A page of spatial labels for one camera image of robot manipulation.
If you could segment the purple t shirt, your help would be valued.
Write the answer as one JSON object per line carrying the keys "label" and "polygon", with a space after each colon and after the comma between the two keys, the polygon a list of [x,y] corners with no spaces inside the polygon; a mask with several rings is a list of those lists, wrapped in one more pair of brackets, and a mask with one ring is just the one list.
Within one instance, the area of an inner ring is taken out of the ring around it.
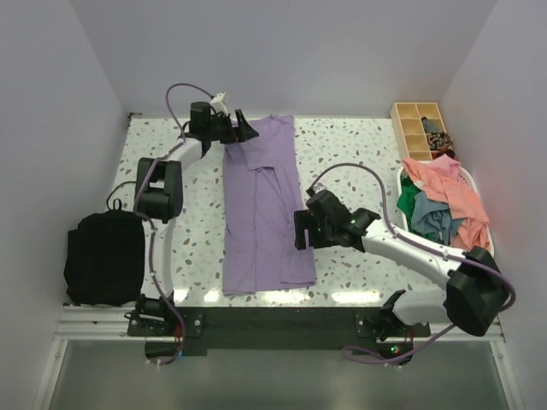
{"label": "purple t shirt", "polygon": [[251,121],[257,138],[223,155],[226,296],[315,284],[311,249],[295,247],[294,213],[303,207],[291,115]]}

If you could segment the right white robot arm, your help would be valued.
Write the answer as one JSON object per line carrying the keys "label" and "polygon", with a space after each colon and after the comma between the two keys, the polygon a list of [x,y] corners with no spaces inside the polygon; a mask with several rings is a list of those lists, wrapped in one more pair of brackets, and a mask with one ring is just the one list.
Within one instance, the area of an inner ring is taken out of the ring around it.
{"label": "right white robot arm", "polygon": [[394,261],[436,285],[421,296],[398,290],[385,302],[380,323],[393,336],[433,321],[482,337],[511,295],[488,250],[465,251],[398,231],[371,210],[350,211],[329,190],[315,193],[294,213],[294,226],[298,250],[352,248]]}

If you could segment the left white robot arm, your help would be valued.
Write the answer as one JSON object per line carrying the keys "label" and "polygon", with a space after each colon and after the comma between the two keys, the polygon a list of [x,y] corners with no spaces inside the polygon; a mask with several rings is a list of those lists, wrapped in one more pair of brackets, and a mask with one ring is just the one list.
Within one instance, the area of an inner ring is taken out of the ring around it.
{"label": "left white robot arm", "polygon": [[146,323],[158,335],[177,325],[169,264],[174,225],[184,204],[183,172],[204,158],[213,142],[240,144],[259,136],[240,109],[231,116],[226,101],[222,92],[208,102],[192,103],[175,145],[164,155],[138,162],[133,212],[150,224],[147,269],[164,306],[152,308]]}

